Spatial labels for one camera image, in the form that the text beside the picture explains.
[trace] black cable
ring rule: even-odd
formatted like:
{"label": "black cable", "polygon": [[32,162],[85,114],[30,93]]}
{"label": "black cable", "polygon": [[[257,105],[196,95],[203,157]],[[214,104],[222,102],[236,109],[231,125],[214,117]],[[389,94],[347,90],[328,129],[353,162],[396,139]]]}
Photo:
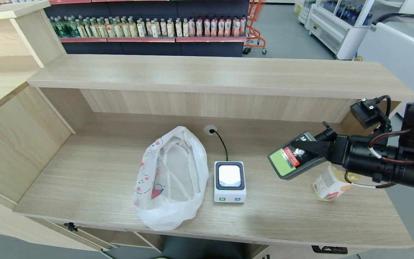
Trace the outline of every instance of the black cable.
{"label": "black cable", "polygon": [[218,135],[218,137],[221,140],[221,143],[223,144],[223,147],[225,148],[225,153],[226,153],[226,160],[228,161],[228,150],[226,149],[225,143],[223,142],[223,139],[221,138],[220,134],[218,134],[218,132],[216,130],[214,130],[213,128],[209,131],[210,133],[216,133]]}
{"label": "black cable", "polygon": [[391,113],[391,97],[389,95],[383,95],[378,98],[375,98],[375,100],[378,101],[378,103],[382,100],[386,99],[386,117],[389,117],[389,114]]}

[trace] glass door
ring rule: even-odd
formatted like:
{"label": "glass door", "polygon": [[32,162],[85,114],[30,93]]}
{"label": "glass door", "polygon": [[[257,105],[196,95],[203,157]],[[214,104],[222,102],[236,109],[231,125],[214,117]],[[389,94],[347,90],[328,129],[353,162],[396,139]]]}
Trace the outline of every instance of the glass door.
{"label": "glass door", "polygon": [[362,25],[370,26],[378,17],[386,13],[399,13],[405,0],[375,0]]}

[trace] bottle label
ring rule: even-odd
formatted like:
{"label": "bottle label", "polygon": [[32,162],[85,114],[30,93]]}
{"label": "bottle label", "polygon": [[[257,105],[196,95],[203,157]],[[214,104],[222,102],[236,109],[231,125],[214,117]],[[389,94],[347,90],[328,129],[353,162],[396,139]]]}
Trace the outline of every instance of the bottle label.
{"label": "bottle label", "polygon": [[330,164],[319,178],[312,184],[316,195],[324,200],[331,200],[343,194],[352,184],[338,180]]}

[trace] cabinet door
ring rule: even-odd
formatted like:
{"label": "cabinet door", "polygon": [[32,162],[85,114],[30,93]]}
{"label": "cabinet door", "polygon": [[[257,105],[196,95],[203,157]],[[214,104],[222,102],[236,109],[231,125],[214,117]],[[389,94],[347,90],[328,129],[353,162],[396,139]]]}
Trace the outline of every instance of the cabinet door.
{"label": "cabinet door", "polygon": [[69,233],[47,221],[31,220],[22,215],[14,213],[10,208],[0,204],[0,234],[13,236],[21,240],[48,245],[60,246],[69,249],[82,249],[96,251],[99,247],[69,236]]}
{"label": "cabinet door", "polygon": [[316,254],[311,246],[268,246],[261,252],[253,254],[252,259],[339,259],[365,250],[348,248],[348,254]]}

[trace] refrigerator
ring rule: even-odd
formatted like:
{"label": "refrigerator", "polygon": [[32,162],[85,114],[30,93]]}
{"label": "refrigerator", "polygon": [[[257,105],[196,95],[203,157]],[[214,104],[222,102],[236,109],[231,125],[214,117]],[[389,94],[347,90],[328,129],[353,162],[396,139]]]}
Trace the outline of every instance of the refrigerator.
{"label": "refrigerator", "polygon": [[[356,59],[381,63],[414,91],[414,14],[392,13],[374,21]],[[397,112],[403,116],[404,109],[401,104]]]}
{"label": "refrigerator", "polygon": [[414,13],[414,0],[317,0],[304,27],[337,59],[351,60],[372,21],[386,13]]}

